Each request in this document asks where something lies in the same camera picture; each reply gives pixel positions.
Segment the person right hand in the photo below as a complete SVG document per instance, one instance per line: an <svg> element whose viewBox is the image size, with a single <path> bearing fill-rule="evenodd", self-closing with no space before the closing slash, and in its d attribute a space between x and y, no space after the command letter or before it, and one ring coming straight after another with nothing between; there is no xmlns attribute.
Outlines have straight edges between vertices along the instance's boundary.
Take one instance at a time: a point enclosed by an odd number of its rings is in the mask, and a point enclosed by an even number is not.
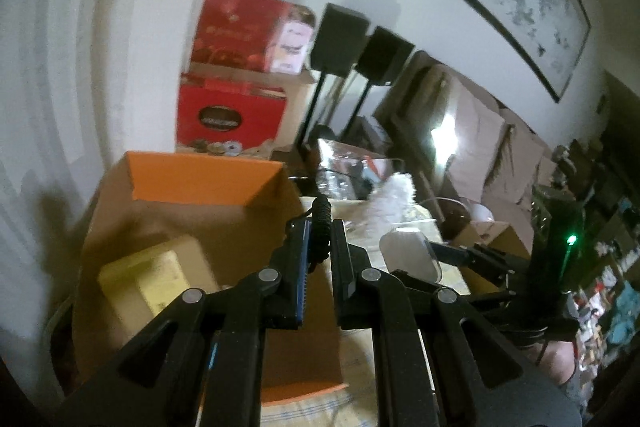
<svg viewBox="0 0 640 427"><path fill-rule="evenodd" d="M566 384L576 372L576 348L571 341L544 343L537 359L538 367L558 386Z"/></svg>

